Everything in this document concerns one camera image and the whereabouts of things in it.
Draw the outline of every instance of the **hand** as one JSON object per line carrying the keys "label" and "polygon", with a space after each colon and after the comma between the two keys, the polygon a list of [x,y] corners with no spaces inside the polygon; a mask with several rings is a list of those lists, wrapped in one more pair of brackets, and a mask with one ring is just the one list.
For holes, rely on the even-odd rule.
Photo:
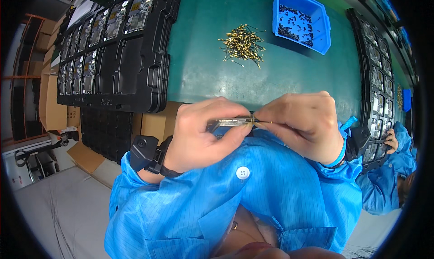
{"label": "hand", "polygon": [[387,154],[392,154],[394,153],[397,149],[398,149],[398,140],[395,137],[395,130],[393,130],[392,128],[389,129],[389,131],[387,131],[388,134],[390,134],[389,136],[387,136],[387,138],[385,139],[384,144],[391,146],[392,148],[389,149],[386,153]]}
{"label": "hand", "polygon": [[328,92],[287,93],[254,116],[260,121],[272,121],[260,125],[308,159],[330,164],[341,153],[344,139],[338,130],[335,100]]}
{"label": "hand", "polygon": [[182,173],[215,164],[232,153],[252,130],[252,124],[231,128],[217,140],[206,132],[207,122],[215,118],[250,115],[247,108],[217,97],[196,104],[183,104],[178,109],[172,142],[164,166]]}

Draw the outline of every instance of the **blue plastic bin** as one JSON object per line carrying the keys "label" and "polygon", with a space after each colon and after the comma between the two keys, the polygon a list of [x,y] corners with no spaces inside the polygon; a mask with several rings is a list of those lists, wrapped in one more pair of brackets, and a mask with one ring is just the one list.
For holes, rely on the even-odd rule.
{"label": "blue plastic bin", "polygon": [[402,90],[402,110],[408,112],[411,109],[411,91],[410,89]]}
{"label": "blue plastic bin", "polygon": [[[310,39],[309,36],[306,36],[305,38],[302,37],[303,34],[310,33],[308,32],[308,23],[306,21],[302,21],[299,18],[299,15],[295,15],[292,12],[289,12],[288,16],[286,16],[284,12],[282,12],[282,14],[279,14],[280,5],[290,7],[297,10],[298,12],[302,12],[311,17],[311,26],[313,29],[312,47],[301,43],[301,41],[306,41],[307,38]],[[288,24],[289,18],[291,18],[292,16],[296,16],[297,20],[290,21],[290,23]],[[279,23],[281,23],[284,27],[292,27],[292,29],[290,29],[291,32],[293,34],[299,35],[300,40],[296,41],[294,39],[290,39],[286,36],[280,35],[277,32],[279,28]],[[299,29],[297,25],[301,26],[301,31],[297,31],[297,29]],[[321,55],[325,55],[327,50],[330,48],[330,45],[332,45],[332,41],[330,38],[330,29],[330,20],[328,19],[324,5],[315,0],[274,0],[273,2],[273,33],[276,36],[298,42],[301,45],[317,51]]]}

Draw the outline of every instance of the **necklace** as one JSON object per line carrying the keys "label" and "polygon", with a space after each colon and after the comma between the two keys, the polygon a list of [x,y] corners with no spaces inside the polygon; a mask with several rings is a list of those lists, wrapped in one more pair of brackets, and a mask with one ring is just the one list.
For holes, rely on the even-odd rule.
{"label": "necklace", "polygon": [[240,229],[238,229],[238,222],[236,222],[236,221],[233,221],[233,222],[232,222],[232,227],[231,227],[231,230],[230,230],[229,233],[231,233],[231,232],[233,232],[233,231],[241,232],[241,233],[243,233],[243,234],[245,234],[245,235],[248,235],[248,236],[249,236],[251,239],[253,239],[255,242],[259,242],[259,241],[256,240],[256,239],[255,239],[251,234],[246,233],[246,232],[241,231]]}

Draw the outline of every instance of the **small component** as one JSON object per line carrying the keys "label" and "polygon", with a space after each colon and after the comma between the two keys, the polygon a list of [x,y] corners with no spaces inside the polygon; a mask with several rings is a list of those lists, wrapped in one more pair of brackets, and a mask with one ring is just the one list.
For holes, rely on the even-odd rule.
{"label": "small component", "polygon": [[386,79],[384,83],[384,92],[389,95],[390,98],[393,98],[393,82],[390,79]]}
{"label": "small component", "polygon": [[254,117],[249,116],[240,116],[236,118],[221,118],[221,119],[214,119],[208,121],[207,124],[207,132],[214,133],[214,131],[217,130],[219,127],[233,127],[233,126],[239,126],[239,125],[245,125],[249,122],[258,122],[258,119]]}
{"label": "small component", "polygon": [[149,11],[154,0],[133,0],[128,20],[125,24],[124,34],[142,30],[146,23]]}
{"label": "small component", "polygon": [[384,121],[383,123],[383,132],[382,132],[382,139],[386,139],[388,134],[387,131],[392,127],[392,123],[390,121]]}
{"label": "small component", "polygon": [[389,119],[393,118],[393,102],[389,99],[386,99],[384,103],[384,116]]}
{"label": "small component", "polygon": [[90,18],[89,20],[86,20],[83,23],[83,30],[81,31],[81,34],[79,37],[80,42],[79,42],[79,47],[77,49],[77,53],[83,51],[84,48],[86,48],[86,44],[87,44],[87,41],[89,39],[90,32],[92,30],[92,24],[93,24],[93,17]]}
{"label": "small component", "polygon": [[71,40],[73,38],[73,32],[69,34],[64,40],[63,40],[63,49],[62,49],[62,58],[61,60],[65,60],[68,58],[69,55],[69,48],[71,46]]}
{"label": "small component", "polygon": [[92,94],[93,88],[95,84],[95,64],[96,64],[96,56],[97,51],[90,51],[86,54],[86,58],[84,59],[84,68],[83,68],[83,93],[84,94]]}
{"label": "small component", "polygon": [[384,90],[384,78],[383,73],[378,70],[377,67],[372,66],[371,82],[380,91]]}
{"label": "small component", "polygon": [[380,51],[376,48],[374,48],[370,43],[365,42],[366,50],[369,54],[369,58],[377,65],[378,67],[383,67],[383,64],[381,63],[381,56]]}
{"label": "small component", "polygon": [[382,120],[372,119],[370,132],[371,132],[371,136],[374,139],[380,139],[382,127],[383,127],[383,121]]}
{"label": "small component", "polygon": [[363,155],[363,162],[369,163],[374,161],[375,153],[377,152],[378,144],[369,144],[366,147],[365,154]]}
{"label": "small component", "polygon": [[57,88],[59,95],[65,95],[65,82],[66,82],[66,64],[60,67],[60,75],[57,77]]}
{"label": "small component", "polygon": [[110,12],[110,17],[107,21],[107,28],[104,32],[104,42],[109,39],[116,38],[119,33],[121,23],[125,18],[125,13],[127,12],[128,1],[116,4]]}
{"label": "small component", "polygon": [[383,70],[386,75],[392,77],[392,67],[390,65],[390,61],[383,57]]}
{"label": "small component", "polygon": [[74,61],[74,74],[73,74],[73,94],[81,94],[81,82],[83,76],[83,58],[80,56]]}
{"label": "small component", "polygon": [[96,16],[95,22],[93,23],[93,27],[92,27],[92,34],[90,36],[89,47],[94,46],[95,44],[99,43],[101,33],[104,30],[108,16],[109,16],[109,10],[108,9],[100,12]]}
{"label": "small component", "polygon": [[384,112],[384,96],[374,92],[372,95],[372,110],[375,115],[382,116]]}
{"label": "small component", "polygon": [[71,49],[69,49],[69,56],[73,56],[77,52],[77,48],[79,45],[79,37],[80,37],[80,30],[82,26],[80,25],[74,30],[74,34],[71,40]]}
{"label": "small component", "polygon": [[73,89],[73,77],[74,77],[74,62],[70,61],[66,65],[66,83],[65,94],[71,95]]}

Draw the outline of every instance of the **person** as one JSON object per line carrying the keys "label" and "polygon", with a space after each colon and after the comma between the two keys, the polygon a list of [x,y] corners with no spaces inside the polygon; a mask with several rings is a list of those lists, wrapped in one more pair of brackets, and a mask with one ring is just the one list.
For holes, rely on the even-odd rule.
{"label": "person", "polygon": [[386,161],[355,180],[362,192],[362,209],[372,215],[385,215],[403,206],[417,168],[407,129],[397,121],[387,133],[384,143],[391,149]]}
{"label": "person", "polygon": [[135,172],[130,153],[111,191],[112,258],[344,258],[361,213],[361,157],[347,161],[350,118],[327,92],[285,94],[252,124],[207,133],[215,118],[250,115],[223,97],[183,104],[164,177]]}

